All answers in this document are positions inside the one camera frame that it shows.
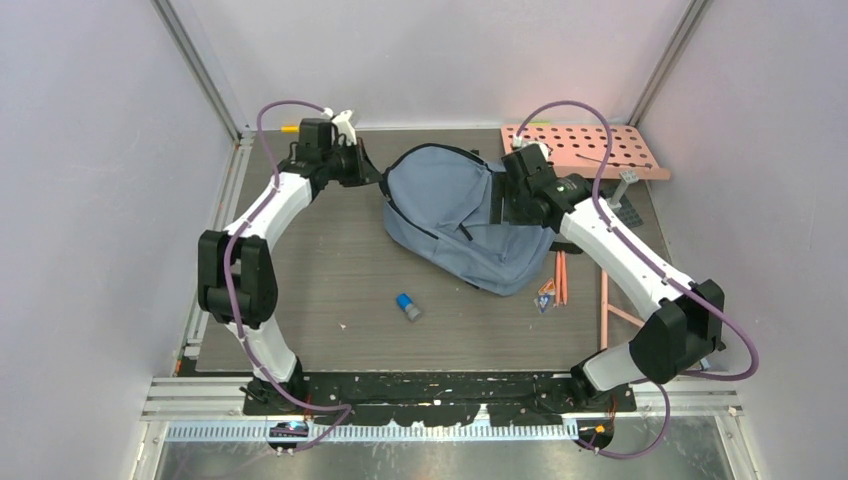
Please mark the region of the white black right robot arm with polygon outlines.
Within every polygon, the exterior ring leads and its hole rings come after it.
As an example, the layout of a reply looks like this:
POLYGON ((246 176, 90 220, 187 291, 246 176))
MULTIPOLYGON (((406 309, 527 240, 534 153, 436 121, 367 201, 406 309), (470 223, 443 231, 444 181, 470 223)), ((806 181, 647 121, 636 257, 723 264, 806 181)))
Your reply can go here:
POLYGON ((626 344, 603 349, 571 368, 571 397, 596 410, 611 390, 646 379, 665 384, 722 348, 725 295, 712 280, 697 283, 652 251, 579 174, 560 177, 539 143, 506 154, 491 218, 539 225, 590 256, 627 295, 643 320, 626 344))

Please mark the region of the blue grey student backpack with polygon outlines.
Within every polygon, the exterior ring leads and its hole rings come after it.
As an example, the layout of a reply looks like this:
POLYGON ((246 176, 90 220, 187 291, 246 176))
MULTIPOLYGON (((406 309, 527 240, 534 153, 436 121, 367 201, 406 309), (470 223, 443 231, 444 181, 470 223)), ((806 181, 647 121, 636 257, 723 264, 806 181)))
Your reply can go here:
POLYGON ((383 173, 384 228, 396 243, 463 282, 513 295, 539 274, 549 253, 580 250, 549 228, 491 223, 492 189, 503 171, 476 150, 416 146, 383 173))

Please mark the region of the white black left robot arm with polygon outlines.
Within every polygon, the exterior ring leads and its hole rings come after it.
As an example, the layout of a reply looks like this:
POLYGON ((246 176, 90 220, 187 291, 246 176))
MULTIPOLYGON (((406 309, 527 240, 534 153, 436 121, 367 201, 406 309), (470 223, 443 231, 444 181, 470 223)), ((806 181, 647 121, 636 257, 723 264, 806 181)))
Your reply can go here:
POLYGON ((381 180, 352 116, 343 110, 302 120, 288 156, 273 162, 269 183, 249 209, 225 229, 205 231, 198 242, 199 306, 247 355, 253 370, 248 394, 284 414, 305 405, 308 388, 275 318, 279 290, 271 253, 329 183, 359 187, 381 180))

